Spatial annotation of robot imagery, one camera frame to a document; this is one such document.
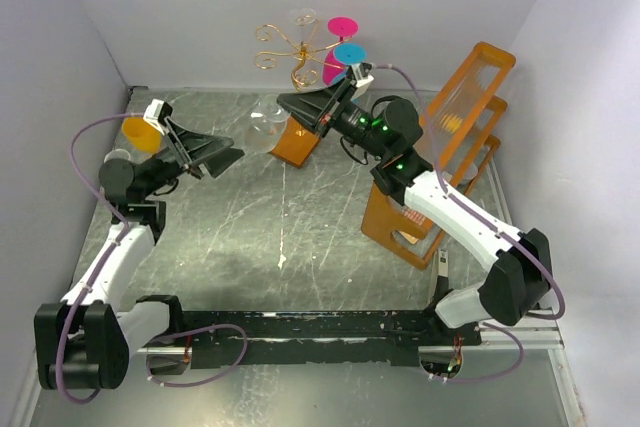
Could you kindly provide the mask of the blue plastic wine glass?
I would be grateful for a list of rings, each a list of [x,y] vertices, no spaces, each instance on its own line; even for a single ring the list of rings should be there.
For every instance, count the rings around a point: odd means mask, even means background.
[[[345,77],[347,69],[351,64],[364,62],[366,59],[366,50],[354,43],[343,43],[337,46],[333,50],[333,53],[335,60],[342,65],[342,70],[334,77],[332,84],[337,83]]]

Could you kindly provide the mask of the clear wine glass front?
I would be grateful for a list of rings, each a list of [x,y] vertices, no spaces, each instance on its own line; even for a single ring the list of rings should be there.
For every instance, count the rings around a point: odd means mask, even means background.
[[[276,95],[262,97],[249,112],[243,149],[249,153],[270,153],[284,134],[288,120],[289,113],[278,104]]]

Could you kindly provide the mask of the clear wine glass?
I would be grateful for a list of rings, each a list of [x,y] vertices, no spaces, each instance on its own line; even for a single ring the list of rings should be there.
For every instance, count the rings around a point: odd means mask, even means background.
[[[317,13],[314,9],[304,7],[289,12],[289,21],[295,27],[294,44],[303,45],[313,37],[318,26]]]
[[[278,104],[276,95],[262,97],[249,112],[243,149],[249,153],[270,153],[284,134],[288,120],[289,113]]]
[[[114,149],[105,155],[103,162],[107,163],[114,160],[130,162],[131,154],[126,149]]]

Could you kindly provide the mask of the yellow plastic wine glass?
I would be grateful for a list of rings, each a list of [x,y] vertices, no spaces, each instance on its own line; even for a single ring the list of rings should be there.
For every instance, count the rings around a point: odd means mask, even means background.
[[[142,117],[127,118],[121,130],[132,146],[141,152],[155,154],[161,149],[161,132]]]

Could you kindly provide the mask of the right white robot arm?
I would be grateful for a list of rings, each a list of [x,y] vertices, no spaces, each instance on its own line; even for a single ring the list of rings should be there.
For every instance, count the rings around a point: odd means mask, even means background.
[[[376,158],[371,175],[379,190],[433,221],[486,271],[484,281],[451,290],[435,303],[435,313],[424,321],[431,342],[446,344],[471,323],[516,325],[549,291],[559,289],[548,238],[490,216],[445,181],[416,150],[424,131],[411,101],[394,96],[379,113],[366,112],[354,101],[359,86],[355,73],[348,72],[330,87],[280,94],[276,102],[307,130],[319,136],[334,130]]]

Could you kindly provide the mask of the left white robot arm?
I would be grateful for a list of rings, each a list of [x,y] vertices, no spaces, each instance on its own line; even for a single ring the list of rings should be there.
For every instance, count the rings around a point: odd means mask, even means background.
[[[147,295],[120,312],[133,274],[157,246],[166,225],[161,196],[172,192],[182,175],[219,177],[243,151],[225,136],[189,131],[170,117],[134,120],[138,133],[156,137],[158,152],[136,163],[115,158],[103,163],[99,184],[90,191],[111,213],[107,238],[81,279],[56,303],[43,304],[34,316],[39,384],[76,402],[72,390],[91,397],[123,382],[129,360],[155,342],[173,346],[187,330],[175,295]]]

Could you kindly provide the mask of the wooden rack base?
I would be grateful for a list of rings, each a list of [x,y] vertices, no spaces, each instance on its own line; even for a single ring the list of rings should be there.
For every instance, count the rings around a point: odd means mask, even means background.
[[[295,168],[302,168],[321,139],[290,117],[270,154]]]

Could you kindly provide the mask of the clear wine glass back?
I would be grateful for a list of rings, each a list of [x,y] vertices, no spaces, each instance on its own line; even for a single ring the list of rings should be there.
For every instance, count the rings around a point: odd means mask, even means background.
[[[314,9],[304,7],[289,12],[289,21],[295,27],[294,44],[303,45],[313,37],[318,26],[317,13]]]

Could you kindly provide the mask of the orange wooden shelf rack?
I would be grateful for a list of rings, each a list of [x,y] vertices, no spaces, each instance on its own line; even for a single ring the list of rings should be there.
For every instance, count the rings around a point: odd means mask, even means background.
[[[489,43],[474,46],[461,66],[420,111],[430,123],[443,176],[468,196],[500,146],[492,134],[507,103],[496,92],[516,63],[513,54]],[[362,232],[413,267],[424,270],[444,232],[422,214],[401,207],[372,186]]]

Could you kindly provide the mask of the yellow object on shelf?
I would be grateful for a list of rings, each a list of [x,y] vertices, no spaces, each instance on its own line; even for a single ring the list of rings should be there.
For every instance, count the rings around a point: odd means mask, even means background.
[[[441,128],[448,133],[454,134],[461,127],[463,119],[457,115],[447,114],[441,119]]]

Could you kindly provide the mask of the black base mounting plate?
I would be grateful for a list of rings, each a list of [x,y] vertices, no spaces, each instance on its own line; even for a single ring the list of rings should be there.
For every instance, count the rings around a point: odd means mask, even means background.
[[[215,325],[191,338],[191,366],[232,364],[248,340],[242,365],[299,365],[381,362],[414,367],[433,348],[450,352],[481,342],[475,323],[451,330],[424,310],[360,311],[186,311],[183,331]]]

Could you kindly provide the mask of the white label strip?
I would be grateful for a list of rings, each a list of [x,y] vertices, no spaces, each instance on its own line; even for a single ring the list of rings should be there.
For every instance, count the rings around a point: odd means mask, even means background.
[[[439,277],[448,277],[449,272],[449,256],[447,249],[439,249],[438,250],[438,276]]]

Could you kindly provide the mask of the aluminium extrusion rail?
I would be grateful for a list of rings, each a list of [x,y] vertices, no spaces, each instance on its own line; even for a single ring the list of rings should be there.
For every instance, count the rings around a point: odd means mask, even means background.
[[[526,349],[563,349],[565,343],[559,328],[553,322],[542,322],[536,319],[525,319],[524,327],[510,328],[502,325],[496,327],[477,327],[476,333],[480,334],[480,344],[476,346],[471,345],[471,341],[463,341],[464,351],[469,350],[517,350],[517,343],[508,334],[515,337],[522,347]],[[329,340],[323,339],[302,339],[311,340],[312,345],[318,346],[331,346],[337,342],[343,342],[347,346],[356,345],[361,346],[364,344],[364,337],[356,337],[355,340],[347,340],[346,338],[329,338]],[[251,340],[251,342],[266,342],[268,347],[287,346],[291,342],[296,345],[301,345],[302,340],[276,340],[275,338],[258,338],[257,340]],[[446,352],[453,350],[452,343],[444,346],[426,346],[425,344],[419,344],[419,352]],[[141,347],[137,350],[136,354],[148,354],[148,355],[182,355],[185,351],[185,347],[178,343],[160,343],[151,344]]]

